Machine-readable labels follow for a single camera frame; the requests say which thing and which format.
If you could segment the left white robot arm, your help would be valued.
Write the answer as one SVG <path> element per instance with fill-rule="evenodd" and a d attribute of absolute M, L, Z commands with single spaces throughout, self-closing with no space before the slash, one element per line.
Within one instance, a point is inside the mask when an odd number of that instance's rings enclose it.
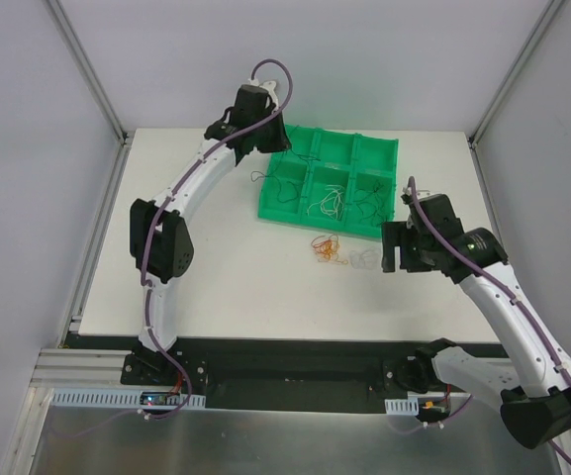
<path fill-rule="evenodd" d="M 144 292 L 139 341 L 154 351 L 144 360 L 143 373 L 154 384 L 168 384 L 177 373 L 176 359 L 164 350 L 178 337 L 177 290 L 194 257 L 188 224 L 213 188 L 245 156 L 291 147 L 282 106 L 274 80 L 251 79 L 239 88 L 223 117 L 205 130 L 182 172 L 152 199 L 137 199 L 131 206 L 130 254 Z"/>

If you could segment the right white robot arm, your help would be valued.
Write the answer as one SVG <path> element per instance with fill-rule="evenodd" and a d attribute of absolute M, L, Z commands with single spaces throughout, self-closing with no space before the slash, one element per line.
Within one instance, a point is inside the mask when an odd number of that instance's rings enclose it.
<path fill-rule="evenodd" d="M 484 228 L 465 231 L 449 198 L 402 197 L 410 215 L 382 226 L 385 272 L 439 271 L 480 310 L 507 356 L 507 372 L 440 338 L 401 362 L 395 380 L 424 394 L 449 384 L 494 409 L 523 447 L 536 448 L 571 430 L 571 357 L 523 292 L 496 237 Z"/>

